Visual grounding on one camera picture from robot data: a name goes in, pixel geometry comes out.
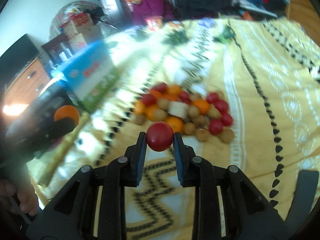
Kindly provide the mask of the person's left hand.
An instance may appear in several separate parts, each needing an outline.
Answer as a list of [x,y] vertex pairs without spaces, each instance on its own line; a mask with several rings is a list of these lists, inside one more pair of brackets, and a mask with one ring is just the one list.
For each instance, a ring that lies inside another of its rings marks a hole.
[[8,180],[1,179],[1,204],[11,213],[17,213],[9,200],[9,198],[14,195],[17,196],[17,199],[20,202],[19,207],[22,213],[28,214],[31,217],[38,213],[38,196],[29,178],[22,180],[18,185],[15,185]]

